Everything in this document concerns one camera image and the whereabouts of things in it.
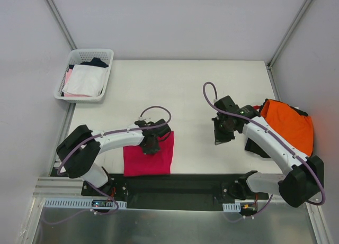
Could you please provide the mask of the magenta t shirt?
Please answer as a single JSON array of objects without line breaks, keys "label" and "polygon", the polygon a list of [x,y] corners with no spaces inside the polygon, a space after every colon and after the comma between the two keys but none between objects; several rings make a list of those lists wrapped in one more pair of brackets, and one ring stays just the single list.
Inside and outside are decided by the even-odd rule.
[{"label": "magenta t shirt", "polygon": [[146,155],[139,146],[123,147],[124,177],[169,175],[174,152],[174,132],[158,139],[160,151]]}]

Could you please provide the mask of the orange t shirt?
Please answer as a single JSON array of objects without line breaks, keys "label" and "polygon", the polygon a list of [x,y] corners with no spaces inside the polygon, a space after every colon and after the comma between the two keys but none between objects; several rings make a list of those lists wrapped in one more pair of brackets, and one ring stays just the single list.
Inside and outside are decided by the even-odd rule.
[{"label": "orange t shirt", "polygon": [[266,99],[260,115],[288,143],[307,156],[313,154],[314,127],[312,118],[304,111],[286,103]]}]

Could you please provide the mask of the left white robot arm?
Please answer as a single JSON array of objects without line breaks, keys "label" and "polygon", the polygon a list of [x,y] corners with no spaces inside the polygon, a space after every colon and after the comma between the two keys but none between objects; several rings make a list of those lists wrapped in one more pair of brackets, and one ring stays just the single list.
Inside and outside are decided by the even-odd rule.
[{"label": "left white robot arm", "polygon": [[145,155],[160,152],[160,139],[171,132],[164,119],[157,122],[138,120],[126,129],[95,132],[86,124],[78,126],[56,149],[60,169],[70,178],[80,178],[93,185],[102,196],[112,190],[109,174],[95,163],[98,155],[113,149],[136,146]]}]

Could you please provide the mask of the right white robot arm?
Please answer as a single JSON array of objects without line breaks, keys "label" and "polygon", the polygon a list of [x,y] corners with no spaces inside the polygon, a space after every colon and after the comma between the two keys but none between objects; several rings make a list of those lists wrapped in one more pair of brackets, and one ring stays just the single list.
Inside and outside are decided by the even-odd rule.
[{"label": "right white robot arm", "polygon": [[324,163],[318,156],[308,156],[279,135],[250,105],[239,107],[230,96],[215,100],[218,110],[213,118],[215,144],[235,139],[235,132],[247,138],[246,150],[272,159],[280,168],[279,174],[265,174],[251,170],[242,175],[227,189],[230,196],[244,200],[256,193],[281,196],[292,207],[299,207],[324,191]]}]

